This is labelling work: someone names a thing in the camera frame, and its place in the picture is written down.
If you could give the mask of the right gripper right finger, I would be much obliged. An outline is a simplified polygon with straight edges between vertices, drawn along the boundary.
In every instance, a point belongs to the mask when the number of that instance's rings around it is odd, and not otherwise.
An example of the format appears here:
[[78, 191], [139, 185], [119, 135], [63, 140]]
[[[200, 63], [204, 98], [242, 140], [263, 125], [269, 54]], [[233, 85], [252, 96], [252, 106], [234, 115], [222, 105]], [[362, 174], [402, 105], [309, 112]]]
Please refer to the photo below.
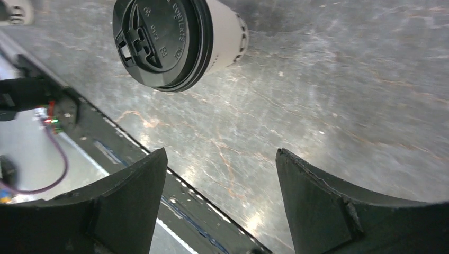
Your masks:
[[380, 194], [287, 149], [275, 162], [296, 253], [448, 253], [448, 202]]

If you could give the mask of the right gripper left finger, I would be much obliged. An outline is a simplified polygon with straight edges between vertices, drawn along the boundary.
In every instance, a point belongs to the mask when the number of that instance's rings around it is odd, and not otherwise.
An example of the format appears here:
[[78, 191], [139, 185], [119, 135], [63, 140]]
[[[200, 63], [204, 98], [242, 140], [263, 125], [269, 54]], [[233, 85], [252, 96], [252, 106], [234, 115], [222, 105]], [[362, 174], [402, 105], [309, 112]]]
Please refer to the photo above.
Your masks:
[[167, 163], [161, 148], [53, 199], [1, 205], [1, 253], [149, 253]]

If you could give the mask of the black plastic cup lid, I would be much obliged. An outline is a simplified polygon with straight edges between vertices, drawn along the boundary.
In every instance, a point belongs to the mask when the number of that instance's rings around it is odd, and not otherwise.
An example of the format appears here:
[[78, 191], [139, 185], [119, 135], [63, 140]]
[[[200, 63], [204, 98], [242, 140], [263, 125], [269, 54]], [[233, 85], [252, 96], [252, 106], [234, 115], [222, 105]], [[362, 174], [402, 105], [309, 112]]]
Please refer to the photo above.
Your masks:
[[206, 1], [116, 1], [113, 37], [126, 71], [168, 93], [192, 88], [211, 63], [213, 25]]

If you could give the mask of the white paper coffee cup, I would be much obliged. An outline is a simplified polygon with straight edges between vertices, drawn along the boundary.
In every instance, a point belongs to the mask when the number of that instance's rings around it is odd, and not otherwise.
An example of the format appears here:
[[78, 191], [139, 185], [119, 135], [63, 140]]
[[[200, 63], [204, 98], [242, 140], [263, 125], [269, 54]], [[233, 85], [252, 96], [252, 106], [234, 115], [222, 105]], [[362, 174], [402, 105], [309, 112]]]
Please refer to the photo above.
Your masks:
[[220, 1], [207, 1], [213, 27], [212, 56], [206, 74], [239, 61], [249, 44], [249, 29], [243, 18]]

